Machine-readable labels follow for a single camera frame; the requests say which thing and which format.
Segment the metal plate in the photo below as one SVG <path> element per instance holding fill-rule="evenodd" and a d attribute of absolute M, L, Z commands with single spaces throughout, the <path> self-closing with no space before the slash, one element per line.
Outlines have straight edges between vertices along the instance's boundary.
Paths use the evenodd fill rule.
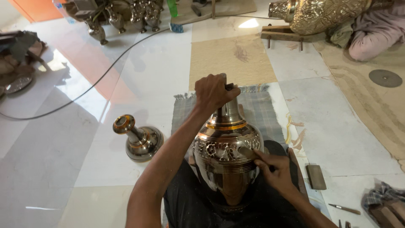
<path fill-rule="evenodd" d="M 10 85 L 6 86 L 6 90 L 4 91 L 4 93 L 10 94 L 13 92 L 18 92 L 23 88 L 25 88 L 27 85 L 29 85 L 31 81 L 32 77 L 27 76 L 19 77 L 15 81 L 13 81 Z"/>
<path fill-rule="evenodd" d="M 370 79 L 377 85 L 394 88 L 402 84 L 402 78 L 394 72 L 387 70 L 373 70 L 369 73 Z"/>

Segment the person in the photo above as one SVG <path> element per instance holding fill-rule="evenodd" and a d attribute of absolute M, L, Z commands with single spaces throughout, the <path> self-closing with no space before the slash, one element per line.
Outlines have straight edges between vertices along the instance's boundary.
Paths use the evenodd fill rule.
<path fill-rule="evenodd" d="M 254 163 L 261 169 L 258 192 L 241 212 L 221 214 L 199 188 L 184 155 L 211 114 L 241 91 L 225 89 L 222 75 L 208 75 L 195 83 L 196 104 L 185 122 L 154 155 L 129 197 L 126 228 L 161 227 L 164 198 L 169 228 L 199 227 L 312 227 L 333 228 L 333 222 L 313 207 L 292 183 L 286 156 L 258 150 Z M 271 141 L 270 146 L 281 146 Z"/>
<path fill-rule="evenodd" d="M 357 61 L 376 57 L 396 42 L 405 42 L 405 0 L 396 0 L 388 9 L 367 11 L 353 25 L 350 56 Z"/>

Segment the black pants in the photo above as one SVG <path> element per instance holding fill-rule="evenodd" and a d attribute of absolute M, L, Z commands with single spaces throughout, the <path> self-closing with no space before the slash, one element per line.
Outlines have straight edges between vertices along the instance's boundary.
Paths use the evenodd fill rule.
<path fill-rule="evenodd" d="M 266 140 L 264 146 L 271 154 L 286 156 L 283 147 Z M 290 162 L 293 184 L 298 188 L 297 166 Z M 224 214 L 210 203 L 196 175 L 184 160 L 164 195 L 164 209 L 170 228 L 225 228 L 225 227 L 291 227 L 304 228 L 297 210 L 264 181 L 257 179 L 251 203 L 240 212 Z"/>

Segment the hand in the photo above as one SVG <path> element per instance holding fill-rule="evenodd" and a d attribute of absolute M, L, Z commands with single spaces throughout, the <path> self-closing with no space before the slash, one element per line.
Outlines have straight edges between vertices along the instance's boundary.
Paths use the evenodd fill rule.
<path fill-rule="evenodd" d="M 253 151 L 260 157 L 260 159 L 254 160 L 254 163 L 263 171 L 267 184 L 282 196 L 296 193 L 297 188 L 291 181 L 290 159 L 287 156 L 268 155 L 256 149 Z M 269 165 L 274 166 L 274 172 L 270 171 Z"/>
<path fill-rule="evenodd" d="M 196 81 L 195 91 L 197 95 L 196 107 L 200 107 L 209 115 L 241 93 L 239 88 L 227 91 L 225 79 L 220 74 L 210 74 Z"/>

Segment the orange wall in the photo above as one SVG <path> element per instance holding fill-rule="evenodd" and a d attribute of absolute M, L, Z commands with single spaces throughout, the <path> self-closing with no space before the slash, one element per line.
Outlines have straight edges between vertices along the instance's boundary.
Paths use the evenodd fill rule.
<path fill-rule="evenodd" d="M 62 18 L 52 0 L 8 0 L 30 22 Z"/>

